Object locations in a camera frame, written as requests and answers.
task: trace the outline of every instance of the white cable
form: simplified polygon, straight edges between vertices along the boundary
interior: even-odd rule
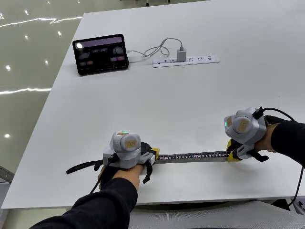
[[[148,50],[146,50],[144,53],[143,52],[139,52],[139,51],[136,51],[136,50],[127,50],[127,52],[137,52],[139,54],[141,54],[143,57],[152,57],[153,55],[155,55],[157,52],[161,52],[163,55],[169,55],[170,54],[170,51],[168,50],[168,48],[166,48],[164,46],[164,43],[167,41],[167,40],[176,40],[176,41],[179,41],[181,46],[180,46],[180,50],[183,50],[183,45],[182,45],[182,41],[177,39],[177,38],[165,38],[161,44],[159,46],[155,46],[155,47],[152,47]]]

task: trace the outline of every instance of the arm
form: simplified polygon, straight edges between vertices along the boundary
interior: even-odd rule
[[[100,192],[86,195],[76,201],[62,216],[45,219],[32,229],[108,229],[128,228],[129,215],[134,208],[143,166],[119,170]]]
[[[305,124],[286,121],[267,127],[265,136],[255,144],[256,151],[276,151],[305,167]]]

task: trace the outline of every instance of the tan label sticker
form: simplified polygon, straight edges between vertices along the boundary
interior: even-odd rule
[[[230,125],[232,125],[232,117],[231,117],[231,116],[228,117],[228,119],[227,119],[227,125],[228,125],[228,127],[229,127]]]
[[[137,140],[130,140],[125,142],[126,149],[136,147],[137,146]]]
[[[240,124],[239,124],[239,127],[238,127],[238,130],[241,131],[241,132],[244,132],[248,126],[248,123],[249,121],[246,120],[246,119],[243,119],[241,120]]]
[[[117,135],[128,135],[128,133],[127,132],[119,132],[119,133],[117,133]]]

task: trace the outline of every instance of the yellow clamp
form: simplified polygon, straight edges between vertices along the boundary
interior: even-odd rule
[[[228,142],[227,145],[227,149],[232,145],[232,139],[230,139],[230,141]],[[230,152],[229,156],[228,156],[228,161],[241,161],[239,159],[236,159],[233,157],[233,151]]]
[[[158,149],[158,148],[152,148],[152,150],[156,152],[156,160],[157,160],[158,157],[159,157],[160,149]]]

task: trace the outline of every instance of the measuring tape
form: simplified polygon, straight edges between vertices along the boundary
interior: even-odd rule
[[[229,155],[230,151],[226,150],[188,154],[160,154],[155,164],[227,161]]]

